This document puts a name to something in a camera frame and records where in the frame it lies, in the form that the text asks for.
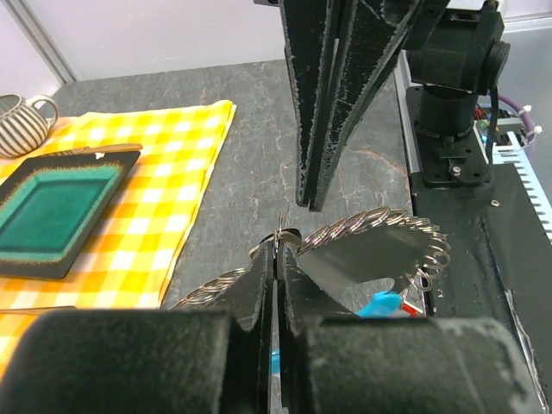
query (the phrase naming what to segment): stone table surface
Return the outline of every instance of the stone table surface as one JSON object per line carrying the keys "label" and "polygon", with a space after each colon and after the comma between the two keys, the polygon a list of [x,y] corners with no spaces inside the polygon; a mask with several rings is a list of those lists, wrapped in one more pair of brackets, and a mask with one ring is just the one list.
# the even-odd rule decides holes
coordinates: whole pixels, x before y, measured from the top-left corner
{"label": "stone table surface", "polygon": [[237,267],[277,225],[304,235],[381,205],[410,208],[395,86],[390,79],[343,151],[321,213],[295,204],[296,121],[285,62],[275,60],[77,82],[53,97],[62,116],[213,104],[235,119],[163,306]]}

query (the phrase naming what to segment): teal ceramic plate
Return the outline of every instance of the teal ceramic plate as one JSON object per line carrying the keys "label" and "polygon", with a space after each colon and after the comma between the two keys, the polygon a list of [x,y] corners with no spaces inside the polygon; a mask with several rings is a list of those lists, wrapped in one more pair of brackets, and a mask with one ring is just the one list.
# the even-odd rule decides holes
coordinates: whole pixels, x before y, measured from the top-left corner
{"label": "teal ceramic plate", "polygon": [[0,273],[63,279],[139,151],[36,157],[0,186]]}

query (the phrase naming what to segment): striped ceramic jug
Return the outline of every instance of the striped ceramic jug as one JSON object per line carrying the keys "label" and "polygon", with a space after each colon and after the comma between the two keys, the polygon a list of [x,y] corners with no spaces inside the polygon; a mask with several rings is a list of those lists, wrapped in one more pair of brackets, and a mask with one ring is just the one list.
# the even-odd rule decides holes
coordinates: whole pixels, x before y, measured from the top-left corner
{"label": "striped ceramic jug", "polygon": [[[35,108],[39,102],[53,106],[53,118],[45,119]],[[25,100],[19,95],[0,97],[0,155],[15,158],[38,148],[58,120],[58,105],[42,95]]]}

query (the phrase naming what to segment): white wall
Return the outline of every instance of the white wall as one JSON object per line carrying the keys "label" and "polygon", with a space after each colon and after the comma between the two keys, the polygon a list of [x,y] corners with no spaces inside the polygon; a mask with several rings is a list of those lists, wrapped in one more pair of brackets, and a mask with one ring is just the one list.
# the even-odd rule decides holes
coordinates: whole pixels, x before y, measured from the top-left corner
{"label": "white wall", "polygon": [[[499,11],[503,11],[506,3],[516,0],[499,0]],[[448,0],[449,9],[481,10],[485,0]]]}
{"label": "white wall", "polygon": [[505,17],[536,15],[552,11],[552,0],[508,0]]}
{"label": "white wall", "polygon": [[277,7],[253,0],[28,0],[78,79],[283,59]]}
{"label": "white wall", "polygon": [[52,95],[60,83],[0,3],[0,96]]}

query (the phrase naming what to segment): yellow checkered tablecloth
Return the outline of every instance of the yellow checkered tablecloth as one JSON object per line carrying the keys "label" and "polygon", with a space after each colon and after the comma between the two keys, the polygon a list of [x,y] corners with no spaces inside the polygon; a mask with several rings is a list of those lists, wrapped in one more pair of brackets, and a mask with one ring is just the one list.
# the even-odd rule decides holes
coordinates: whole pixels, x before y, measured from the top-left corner
{"label": "yellow checkered tablecloth", "polygon": [[[35,318],[1,309],[160,305],[234,112],[230,101],[220,101],[58,121],[45,144],[29,156],[127,142],[144,148],[63,280],[0,276],[0,372]],[[25,158],[0,161],[0,182]]]}

